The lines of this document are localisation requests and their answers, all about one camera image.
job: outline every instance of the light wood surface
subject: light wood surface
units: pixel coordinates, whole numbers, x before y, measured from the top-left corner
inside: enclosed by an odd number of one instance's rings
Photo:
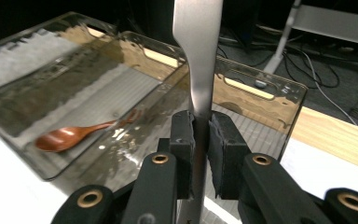
[[[303,107],[292,137],[358,165],[357,126]]]

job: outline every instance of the brown spoon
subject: brown spoon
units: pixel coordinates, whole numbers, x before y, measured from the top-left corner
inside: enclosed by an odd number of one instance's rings
[[[118,124],[118,128],[125,126],[127,123],[132,123],[136,119],[141,116],[141,113],[138,113],[136,116],[136,109],[133,109],[130,115],[122,120]],[[111,120],[105,123],[89,126],[89,127],[65,127],[60,128],[58,130],[51,131],[49,133],[45,133],[39,136],[36,141],[35,145],[44,150],[49,152],[61,152],[71,147],[74,147],[78,144],[83,138],[85,138],[88,134],[100,130],[102,128],[107,128],[110,125],[114,124],[117,120]]]

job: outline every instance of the white cable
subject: white cable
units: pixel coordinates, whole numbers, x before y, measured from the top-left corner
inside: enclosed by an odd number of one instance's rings
[[[312,65],[312,62],[310,61],[310,57],[308,56],[308,54],[300,49],[295,49],[295,50],[298,50],[299,52],[301,52],[302,54],[304,54],[307,59],[308,59],[308,62],[310,63],[310,70],[312,71],[312,75],[313,75],[313,79],[315,80],[315,84],[316,84],[316,87],[318,88],[318,90],[321,92],[321,94],[331,103],[333,104],[336,108],[338,108],[354,125],[358,126],[357,123],[353,120],[353,118],[347,114],[347,112],[345,112],[341,107],[339,107],[336,103],[334,103],[334,101],[332,99],[330,99],[321,89],[321,87],[319,86],[319,83],[316,81],[316,73],[315,73],[315,70],[313,69],[313,65]]]

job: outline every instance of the dark floor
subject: dark floor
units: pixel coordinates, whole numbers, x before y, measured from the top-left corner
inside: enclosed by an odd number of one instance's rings
[[[241,46],[228,45],[228,42],[220,41],[218,54],[223,57],[226,54],[232,61],[255,65],[255,67],[263,69],[268,60],[263,61],[276,49],[270,43],[277,43],[278,40],[277,36],[270,37],[268,34],[260,34],[258,32],[255,36],[254,44],[248,49],[244,49]],[[269,43],[269,46],[261,47],[260,45],[264,45],[264,43]],[[353,50],[352,48],[342,47],[342,43],[339,43],[339,45],[341,47],[337,47],[334,40],[330,40],[328,44],[315,46],[310,44],[308,38],[299,38],[290,44],[293,48],[303,49],[309,53],[316,73],[321,77],[322,83],[327,86],[322,87],[324,93],[348,113],[358,125],[358,51],[355,52],[358,50],[358,46],[354,47],[355,50]],[[304,106],[334,118],[351,122],[341,111],[324,98],[320,91],[315,88],[314,81],[307,77],[306,73],[311,76],[311,71],[307,67],[307,64],[303,62],[303,55],[290,48],[287,49],[286,55],[289,58],[285,57],[286,63],[282,61],[275,75],[295,79],[309,87]],[[335,57],[339,58],[339,60],[332,60],[327,57]],[[304,70],[304,72],[296,68],[295,65]]]

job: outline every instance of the white surface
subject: white surface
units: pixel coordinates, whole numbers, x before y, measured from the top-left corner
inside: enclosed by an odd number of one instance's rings
[[[290,140],[282,165],[315,196],[323,198],[330,188],[358,191],[358,166],[295,139]],[[66,198],[0,141],[0,223],[50,223]]]

